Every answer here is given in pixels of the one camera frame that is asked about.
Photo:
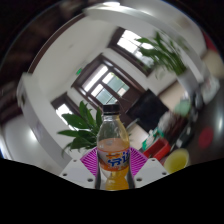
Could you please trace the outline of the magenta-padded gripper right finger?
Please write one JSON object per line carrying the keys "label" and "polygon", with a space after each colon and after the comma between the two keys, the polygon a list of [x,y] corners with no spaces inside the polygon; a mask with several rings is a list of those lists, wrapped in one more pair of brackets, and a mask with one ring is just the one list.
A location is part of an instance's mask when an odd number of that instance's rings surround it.
{"label": "magenta-padded gripper right finger", "polygon": [[127,181],[130,189],[146,186],[169,173],[156,158],[147,158],[135,148],[130,149]]}

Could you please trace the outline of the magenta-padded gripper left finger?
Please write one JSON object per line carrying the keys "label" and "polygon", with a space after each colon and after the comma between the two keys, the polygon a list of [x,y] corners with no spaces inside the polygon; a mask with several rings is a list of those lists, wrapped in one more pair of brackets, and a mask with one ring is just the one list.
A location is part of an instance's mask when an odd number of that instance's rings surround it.
{"label": "magenta-padded gripper left finger", "polygon": [[97,149],[88,150],[82,157],[72,159],[60,177],[84,188],[99,189],[101,184]]}

